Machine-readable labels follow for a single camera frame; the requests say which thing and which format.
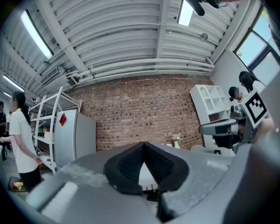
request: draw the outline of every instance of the refrigerator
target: refrigerator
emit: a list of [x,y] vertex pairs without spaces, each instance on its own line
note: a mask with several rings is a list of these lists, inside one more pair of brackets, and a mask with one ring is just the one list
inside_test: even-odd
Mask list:
[[[66,120],[59,122],[62,115]],[[97,152],[96,121],[77,110],[67,110],[57,113],[55,122],[54,155],[57,168],[82,156]]]

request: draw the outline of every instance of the ceiling light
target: ceiling light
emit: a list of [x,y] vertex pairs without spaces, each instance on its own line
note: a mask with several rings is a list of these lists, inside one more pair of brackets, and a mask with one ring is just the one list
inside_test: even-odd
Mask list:
[[12,84],[14,87],[18,88],[20,91],[24,92],[24,89],[22,89],[20,86],[18,86],[15,82],[13,82],[11,79],[9,79],[7,76],[3,75],[3,78],[6,79],[10,84]]
[[46,42],[42,38],[41,34],[37,30],[34,22],[31,19],[31,16],[30,16],[28,10],[25,10],[21,14],[21,20],[22,20],[26,30],[29,32],[30,36],[32,37],[33,41],[38,46],[38,48],[41,50],[41,52],[45,55],[45,57],[47,59],[50,59],[54,53],[50,49],[50,47],[46,44]]
[[177,20],[178,24],[188,26],[193,13],[193,8],[186,0],[182,0],[181,11]]
[[11,98],[11,95],[7,94],[6,92],[3,92],[3,94]]

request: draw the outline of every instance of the woman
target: woman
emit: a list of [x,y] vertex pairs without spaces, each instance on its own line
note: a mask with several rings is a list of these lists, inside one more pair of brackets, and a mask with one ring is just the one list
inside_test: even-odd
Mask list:
[[11,141],[15,162],[24,186],[30,192],[42,180],[39,165],[42,160],[36,155],[32,143],[30,117],[25,105],[23,92],[16,92],[12,100],[9,137],[1,137],[0,142]]
[[260,94],[266,87],[256,78],[255,75],[249,73],[248,71],[242,71],[238,78],[242,86],[245,87],[249,93],[256,89],[258,94]]

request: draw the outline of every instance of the floor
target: floor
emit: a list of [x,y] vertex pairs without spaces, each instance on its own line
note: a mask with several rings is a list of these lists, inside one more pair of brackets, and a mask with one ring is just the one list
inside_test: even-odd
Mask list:
[[[4,180],[5,187],[7,187],[10,177],[20,177],[15,163],[14,153],[12,151],[10,152],[7,150],[7,159],[2,163],[2,170],[5,177]],[[46,180],[51,175],[53,175],[52,172],[45,172],[42,173],[42,178]],[[28,195],[28,192],[15,192],[15,193],[23,199],[25,199]]]

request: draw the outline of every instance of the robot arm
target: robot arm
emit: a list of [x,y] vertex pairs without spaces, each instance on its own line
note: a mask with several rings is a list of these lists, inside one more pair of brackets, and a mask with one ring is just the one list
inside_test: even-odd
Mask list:
[[213,121],[201,125],[201,134],[212,135],[219,147],[232,148],[252,143],[258,125],[268,114],[267,109],[256,90],[238,105],[231,107],[229,119]]

